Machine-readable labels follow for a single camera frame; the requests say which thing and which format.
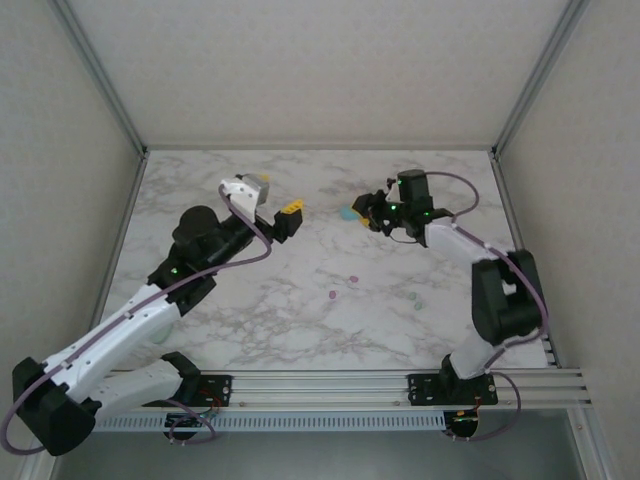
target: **metal strip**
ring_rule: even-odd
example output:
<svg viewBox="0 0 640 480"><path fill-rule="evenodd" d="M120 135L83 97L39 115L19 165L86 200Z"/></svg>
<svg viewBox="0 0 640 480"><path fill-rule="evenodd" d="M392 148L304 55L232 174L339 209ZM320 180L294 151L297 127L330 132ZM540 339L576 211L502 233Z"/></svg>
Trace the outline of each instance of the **metal strip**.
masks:
<svg viewBox="0 0 640 480"><path fill-rule="evenodd" d="M513 244L516 248L525 248L522 231L520 230L520 225L518 224L518 220L516 218L515 209L513 208L511 196L509 195L509 189L507 188L507 183L502 171L502 165L500 164L500 156L498 154L494 154L493 152L489 152L489 160L491 162L491 168L493 170L493 176L495 178L496 185L498 186L498 193L500 194L502 207L504 209L505 216L507 217L507 225L509 226L509 231L511 232ZM552 332L547 333L547 338L545 340L548 341L551 346L550 349L547 349L545 347L545 350L548 350L548 353L551 353L553 355L554 360L551 361L551 359L549 359L549 364L562 367L562 365L565 364L564 357L553 341Z"/></svg>
<svg viewBox="0 0 640 480"><path fill-rule="evenodd" d="M487 144L458 143L206 143L149 145L149 150L159 151L202 151L202 150L421 150L421 151L481 151L491 149Z"/></svg>
<svg viewBox="0 0 640 480"><path fill-rule="evenodd" d="M136 205L136 199L138 198L138 192L140 191L140 185L142 185L142 179L144 178L144 171L147 167L148 160L149 153L146 153L144 157L142 157L142 161L138 163L138 170L136 171L136 176L133 180L131 191L129 192L129 196L127 197L125 211L122 215L120 225L118 226L118 233L113 245L113 250L111 251L111 255L109 256L107 270L105 271L100 283L100 294L98 296L98 299L96 300L95 306L93 307L93 312L91 313L91 323L89 325L89 330L98 325L98 323L100 323L100 319L102 318L102 312L104 311L104 306L107 302L107 297L109 296L109 289L111 288L111 282L113 281L113 274L115 273L116 266L118 265L120 251L122 250L122 245L124 244L124 238L127 234L127 228L129 228L129 221L131 220L131 215L133 214L133 209Z"/></svg>
<svg viewBox="0 0 640 480"><path fill-rule="evenodd" d="M118 415L96 425L95 432L166 432L165 412ZM443 430L441 411L415 412L228 412L211 420L216 432L382 432ZM204 426L176 428L197 432Z"/></svg>
<svg viewBox="0 0 640 480"><path fill-rule="evenodd" d="M622 478L612 461L593 409L567 411L576 449L587 480Z"/></svg>
<svg viewBox="0 0 640 480"><path fill-rule="evenodd" d="M107 106L115 116L120 128L127 136L135 152L142 158L146 151L142 139L133 125L131 117L124 108L120 97L113 88L104 67L100 63L95 50L91 46L69 2L67 0L48 0L48 3L69 36L89 76L104 97Z"/></svg>
<svg viewBox="0 0 640 480"><path fill-rule="evenodd" d="M562 12L560 20L542 50L542 54L533 67L533 71L496 140L494 152L498 155L505 151L518 131L588 4L589 0L570 0Z"/></svg>

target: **marble tabletop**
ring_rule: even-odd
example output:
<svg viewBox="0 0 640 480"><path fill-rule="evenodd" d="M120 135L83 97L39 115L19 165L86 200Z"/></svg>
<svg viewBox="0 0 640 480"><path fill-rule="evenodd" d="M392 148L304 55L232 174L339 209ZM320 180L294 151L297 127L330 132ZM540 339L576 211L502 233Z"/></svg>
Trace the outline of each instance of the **marble tabletop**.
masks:
<svg viewBox="0 0 640 480"><path fill-rule="evenodd" d="M119 368L138 368L174 350L203 370L438 368L473 328L470 278L435 252L395 243L340 216L356 196L383 188L386 178L408 168L471 180L481 193L480 206L460 223L487 241L511 246L485 152L152 152L105 316L166 258L171 232L187 208L209 205L226 218L217 194L222 178L268 174L269 199L259 213L271 219L302 198L304 223L295 237L274 244L266 260L220 272L217 287L163 343L146 342ZM451 211L471 203L467 188L454 179L430 179L435 206ZM236 258L263 249L254 241ZM497 366L541 368L547 362L537 342L513 349Z"/></svg>

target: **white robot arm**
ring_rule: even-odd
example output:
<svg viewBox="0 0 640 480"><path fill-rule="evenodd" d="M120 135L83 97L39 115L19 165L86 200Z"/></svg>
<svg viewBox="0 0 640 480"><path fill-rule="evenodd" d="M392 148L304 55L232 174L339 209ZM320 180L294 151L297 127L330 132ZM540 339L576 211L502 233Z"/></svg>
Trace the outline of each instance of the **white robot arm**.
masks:
<svg viewBox="0 0 640 480"><path fill-rule="evenodd" d="M447 172L432 174L468 183ZM526 250L508 254L509 261L526 277L525 285L495 253L498 250L460 228L448 210L434 208L427 172L423 170L400 172L396 179L387 180L387 187L386 193L378 190L356 199L352 209L360 215L360 221L385 236L391 236L395 228L404 229L417 244L440 252L472 279L471 317L475 330L444 358L439 374L444 397L450 404L469 404L473 391L465 386L485 376L488 365L507 345L523 343L518 339L542 327L542 311L530 291L533 286L542 296L533 256ZM511 290L505 291L504 285Z"/></svg>
<svg viewBox="0 0 640 480"><path fill-rule="evenodd" d="M140 342L179 320L211 292L216 271L232 266L228 261L253 238L265 242L268 252L236 265L266 257L273 240L282 243L296 233L302 223L301 200L277 213L273 225L256 214L268 189L266 179L256 175L223 180L219 193L232 215L219 221L209 207L187 210L173 232L167 259L125 305L44 362L26 358L14 368L15 399L36 386L14 405L15 412L49 453L62 455L75 448L96 421L155 400L188 402L195 394L200 372L178 352L147 367L105 377ZM2 438L7 448L6 436Z"/></svg>

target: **black bracket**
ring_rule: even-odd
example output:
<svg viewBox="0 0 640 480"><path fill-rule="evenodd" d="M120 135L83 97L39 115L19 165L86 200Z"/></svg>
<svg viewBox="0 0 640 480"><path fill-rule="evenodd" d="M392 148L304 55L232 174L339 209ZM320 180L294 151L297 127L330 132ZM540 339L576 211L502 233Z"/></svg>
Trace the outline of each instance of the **black bracket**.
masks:
<svg viewBox="0 0 640 480"><path fill-rule="evenodd" d="M183 402L187 407L210 407L213 402L216 407L228 407L231 399L233 377L231 375L200 375L197 387L192 397ZM166 407L167 404L159 400L145 405L146 407Z"/></svg>
<svg viewBox="0 0 640 480"><path fill-rule="evenodd" d="M493 375L482 375L471 380L465 380L464 388L452 397L442 383L438 373L413 373L407 375L409 384L409 403L417 406L475 406L497 405L498 395L493 382Z"/></svg>

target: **purple cable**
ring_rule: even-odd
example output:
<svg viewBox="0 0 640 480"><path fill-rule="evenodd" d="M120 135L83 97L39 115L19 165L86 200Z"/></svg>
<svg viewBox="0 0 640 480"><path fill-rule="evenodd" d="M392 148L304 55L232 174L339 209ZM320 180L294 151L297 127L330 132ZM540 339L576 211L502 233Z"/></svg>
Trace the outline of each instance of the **purple cable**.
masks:
<svg viewBox="0 0 640 480"><path fill-rule="evenodd" d="M482 442L484 440L490 440L494 437L497 437L498 435L502 435L503 433L508 432L515 426L516 423L518 423L520 413L522 413L522 397L520 396L520 390L518 390L516 383L508 375L502 372L493 372L493 375L504 378L507 382L509 382L511 388L513 388L513 391L516 394L516 413L513 415L513 417L511 417L509 423L507 423L503 427L500 427L493 432L485 433L484 435L478 435L477 437L456 437L451 432L445 433L445 435L447 435L447 437L451 437L454 442Z"/></svg>
<svg viewBox="0 0 640 480"><path fill-rule="evenodd" d="M185 412L187 412L189 414L189 417L191 418L195 418L197 421L199 421L201 424L203 424L205 427L207 427L209 429L209 431L211 432L211 435L209 435L207 438L203 438L203 439L196 439L196 440L183 440L182 441L182 445L198 445L198 444L202 444L202 443L209 443L213 440L215 440L216 438L216 431L213 429L213 425L211 425L211 422L209 422L209 420L207 420L204 417L201 417L200 415L198 415L196 412L194 412L193 410L191 410L189 407L187 407L186 405L184 405L183 403L177 402L175 400L164 400L167 403L170 403L171 405L175 405L176 407L181 408L182 410L184 410ZM177 419L175 422L173 422L173 424L171 425L171 428L169 429L169 440L171 441L171 443L173 443L173 431L176 429L176 427L182 423L183 421L185 421L187 418L189 417L182 417Z"/></svg>
<svg viewBox="0 0 640 480"><path fill-rule="evenodd" d="M218 272L220 270L223 270L225 268L240 267L242 265L249 265L250 263L259 262L260 260L264 260L269 255L271 255L271 251L272 251L271 243L269 242L267 237L265 237L264 234L258 229L258 227L256 227L251 222L251 220L249 220L240 210L238 210L231 203L231 201L224 195L224 187L222 185L220 185L220 187L218 187L218 193L220 194L220 197L222 198L222 201L225 203L225 205L231 211L231 213L233 213L240 220L242 220L247 225L247 227L249 227L251 229L251 231L255 234L255 236L258 237L258 239L260 239L260 241L262 243L264 243L265 247L267 248L266 252L264 252L263 254L258 255L256 257L253 257L253 258L247 258L245 260L238 260L238 261L235 261L235 262L229 262L229 263L225 263L225 264L222 264L222 265L216 265L215 267L207 268L206 270L203 270L203 271L198 272L198 273L194 273L193 275L191 275L191 276L189 276L187 278L184 278L184 279L180 280L179 282L174 283L170 287L167 287L164 290L151 295L150 297L144 299L143 301L141 301L137 305L134 305L133 307L131 307L127 312L125 312L122 315L120 315L112 323L110 323L105 328L103 328L101 331L99 331L94 337L90 338L84 345L82 345L80 348L78 348L74 353L69 355L69 357L67 357L64 360L67 364L73 363L75 360L78 359L78 357L80 357L80 355L82 355L89 348L91 348L98 340L103 338L107 333L109 333L111 330L113 330L118 325L120 325L123 321L125 321L127 319L127 314L136 313L138 310L140 310L141 308L146 307L151 302L156 301L158 298L161 298L162 296L167 295L167 294L173 292L174 290L182 287L183 285L186 285L189 282L197 280L198 278L202 278L204 276L211 275L211 274L216 273L216 272ZM18 412L20 407L22 407L22 405L27 400L27 398L29 398L29 395L31 395L38 387L40 387L47 380L51 379L51 377L56 375L60 370L62 370L62 365L57 365L57 366L53 367L49 372L45 373L42 377L40 377L38 380L36 380L34 383L32 383L22 393L22 395L20 395L18 397L18 399L13 403L11 408L9 408L9 411L7 412L7 414L5 415L4 419L2 420L2 424L0 424L0 445L2 445L2 448L4 448L7 452L12 453L14 455L33 455L34 453L40 453L40 452L42 452L44 450L43 446L32 448L30 450L23 450L23 449L16 448L13 445L11 445L11 443L9 443L9 438L8 438L9 423L11 422L13 417L16 415L16 413ZM180 408L183 408L185 411L187 411L186 408L188 408L188 407L186 407L186 405L179 404L178 406Z"/></svg>
<svg viewBox="0 0 640 480"><path fill-rule="evenodd" d="M467 207L463 210L460 210L459 212L456 212L453 215L453 219L452 221L455 222L456 219L458 217L461 217L462 215L466 215L469 212L472 212L473 210L476 209L476 207L480 204L480 192L478 192L478 189L476 188L476 186L471 183L469 180L467 180L466 178L457 175L455 173L450 173L450 172L440 172L440 171L433 171L433 172L424 172L427 176L431 175L431 176L437 176L437 177L449 177L449 178L455 178L456 180L460 180L462 183L466 184L472 191L473 191L473 205L471 205L470 207Z"/></svg>

